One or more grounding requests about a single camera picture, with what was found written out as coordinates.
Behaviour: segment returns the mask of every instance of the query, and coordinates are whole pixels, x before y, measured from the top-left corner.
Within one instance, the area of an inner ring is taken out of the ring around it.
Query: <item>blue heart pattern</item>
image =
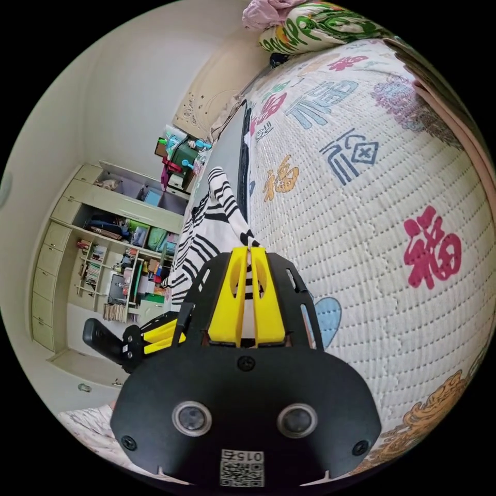
[[[339,324],[341,322],[341,305],[335,298],[322,298],[315,303],[315,312],[319,321],[324,349],[326,349],[331,344],[339,329]],[[306,310],[304,310],[303,313],[306,321],[309,322]]]

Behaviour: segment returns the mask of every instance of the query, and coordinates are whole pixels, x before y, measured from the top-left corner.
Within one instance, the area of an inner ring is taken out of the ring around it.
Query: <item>black and white striped cloth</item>
[[[167,285],[171,288],[171,310],[179,312],[193,280],[203,264],[237,246],[259,246],[239,210],[226,174],[220,167],[208,175],[209,193],[184,224]],[[243,337],[253,338],[253,286],[251,266],[246,275]]]

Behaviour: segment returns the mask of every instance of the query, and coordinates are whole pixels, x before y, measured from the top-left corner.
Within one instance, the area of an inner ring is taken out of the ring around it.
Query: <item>yellow 3d printed part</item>
[[[174,336],[174,329],[176,328],[176,322],[177,320],[173,320],[156,329],[153,329],[152,331],[143,333],[143,341],[150,343],[144,347],[144,352],[146,355],[171,346],[172,338]],[[179,342],[182,343],[185,339],[186,336],[181,333]]]
[[[248,248],[234,248],[213,313],[208,336],[215,343],[241,344]]]
[[[286,337],[286,331],[284,330],[265,248],[261,246],[252,247],[251,255],[255,344],[259,346],[282,343]],[[260,286],[263,290],[263,296],[260,296]]]

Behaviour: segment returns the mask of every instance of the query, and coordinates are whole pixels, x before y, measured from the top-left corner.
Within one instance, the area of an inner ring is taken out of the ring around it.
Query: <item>screw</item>
[[[368,450],[368,441],[359,441],[351,451],[355,456],[361,456]]]
[[[243,372],[249,372],[255,368],[255,360],[251,356],[242,356],[238,359],[238,368]]]
[[[137,448],[136,441],[131,436],[122,436],[120,441],[124,448],[129,451],[134,451]]]

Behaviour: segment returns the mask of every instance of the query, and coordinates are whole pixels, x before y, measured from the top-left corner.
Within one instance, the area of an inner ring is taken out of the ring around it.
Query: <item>blue box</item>
[[[155,191],[149,191],[145,197],[145,203],[148,205],[153,205],[154,207],[158,207],[160,203],[160,199],[162,195],[159,195]]]

